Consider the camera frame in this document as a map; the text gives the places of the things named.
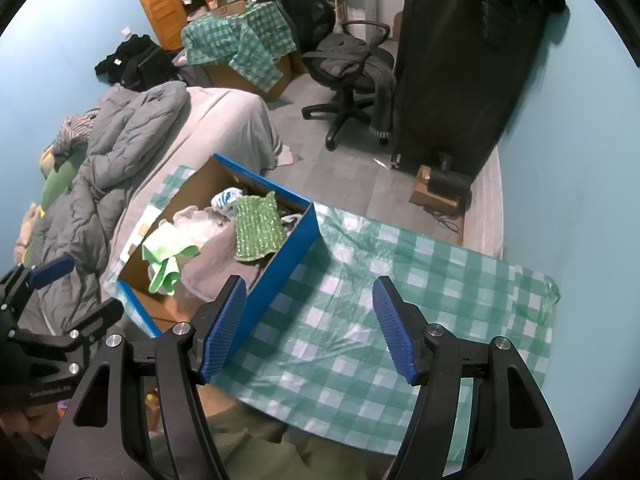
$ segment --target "metal screw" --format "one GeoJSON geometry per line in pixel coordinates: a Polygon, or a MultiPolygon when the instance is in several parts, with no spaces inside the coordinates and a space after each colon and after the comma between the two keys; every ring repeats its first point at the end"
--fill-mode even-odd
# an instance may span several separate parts
{"type": "Polygon", "coordinates": [[[444,334],[444,327],[438,323],[429,323],[427,325],[427,332],[434,337],[444,334]]]}
{"type": "Polygon", "coordinates": [[[511,348],[511,341],[509,341],[505,337],[497,337],[497,338],[495,338],[495,345],[500,350],[508,350],[509,348],[511,348]]]}
{"type": "Polygon", "coordinates": [[[107,346],[111,348],[115,348],[120,343],[122,343],[122,336],[120,334],[113,334],[107,338],[107,346]]]}
{"type": "Polygon", "coordinates": [[[172,330],[174,331],[175,335],[183,335],[183,334],[186,334],[189,330],[191,330],[191,325],[183,321],[181,323],[176,323],[172,330]]]}

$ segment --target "black office chair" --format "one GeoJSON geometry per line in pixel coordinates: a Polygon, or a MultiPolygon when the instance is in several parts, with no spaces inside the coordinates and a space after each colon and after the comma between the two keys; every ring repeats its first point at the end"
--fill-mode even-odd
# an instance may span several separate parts
{"type": "MultiPolygon", "coordinates": [[[[335,12],[334,8],[326,0],[276,0],[281,12],[291,27],[298,49],[302,53],[302,59],[309,70],[309,75],[322,86],[326,86],[337,92],[337,99],[330,103],[312,105],[302,108],[302,116],[311,119],[311,114],[316,112],[337,114],[334,122],[326,135],[324,145],[329,151],[335,149],[335,136],[348,118],[357,119],[369,124],[371,117],[364,108],[373,104],[373,98],[354,100],[353,93],[371,94],[375,90],[371,78],[363,73],[365,60],[369,56],[380,58],[389,68],[394,66],[394,57],[388,51],[378,46],[389,37],[390,27],[384,23],[369,22],[366,20],[354,20],[342,23],[342,30],[347,30],[349,25],[373,25],[382,30],[369,43],[369,51],[363,53],[338,54],[316,50],[318,44],[328,35],[334,33],[335,12]],[[359,69],[347,76],[338,78],[322,70],[321,65],[325,59],[344,59],[360,63],[359,69]]],[[[380,144],[386,144],[388,139],[380,139],[380,144]]]]}

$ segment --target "green checkered tablecloth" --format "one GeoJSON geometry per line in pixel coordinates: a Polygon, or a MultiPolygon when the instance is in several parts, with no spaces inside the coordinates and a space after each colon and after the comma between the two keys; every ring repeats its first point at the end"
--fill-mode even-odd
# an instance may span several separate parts
{"type": "MultiPolygon", "coordinates": [[[[178,168],[152,205],[164,208],[192,173],[178,168]]],[[[395,454],[418,388],[396,373],[372,310],[381,274],[456,336],[511,339],[542,384],[559,299],[552,279],[341,209],[316,203],[316,212],[321,238],[214,384],[303,430],[395,454]]],[[[112,282],[123,265],[113,267],[112,282]]],[[[470,401],[471,382],[463,380],[453,462],[462,461],[470,401]]]]}
{"type": "Polygon", "coordinates": [[[296,49],[291,30],[274,2],[248,2],[247,11],[226,18],[206,12],[182,30],[191,65],[226,63],[268,92],[282,77],[275,63],[296,49]]]}

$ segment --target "gray bedsheet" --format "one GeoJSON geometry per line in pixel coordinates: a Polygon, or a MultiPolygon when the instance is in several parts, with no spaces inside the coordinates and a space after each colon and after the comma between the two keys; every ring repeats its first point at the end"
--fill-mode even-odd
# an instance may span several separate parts
{"type": "Polygon", "coordinates": [[[187,97],[184,83],[169,82],[142,94],[121,91],[105,102],[71,192],[38,222],[31,242],[33,264],[66,253],[76,268],[31,295],[21,328],[59,335],[100,303],[98,279],[118,220],[152,169],[187,97]]]}

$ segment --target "blue wall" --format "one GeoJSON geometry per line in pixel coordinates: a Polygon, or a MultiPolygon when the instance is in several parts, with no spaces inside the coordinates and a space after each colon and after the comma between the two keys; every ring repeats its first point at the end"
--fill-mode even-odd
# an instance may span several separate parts
{"type": "Polygon", "coordinates": [[[0,36],[0,268],[11,264],[29,204],[40,201],[40,154],[66,116],[108,88],[94,66],[125,27],[156,38],[139,0],[28,0],[0,36]]]}
{"type": "Polygon", "coordinates": [[[559,283],[543,387],[576,478],[640,386],[640,70],[593,0],[567,0],[500,142],[505,257],[559,283]]]}

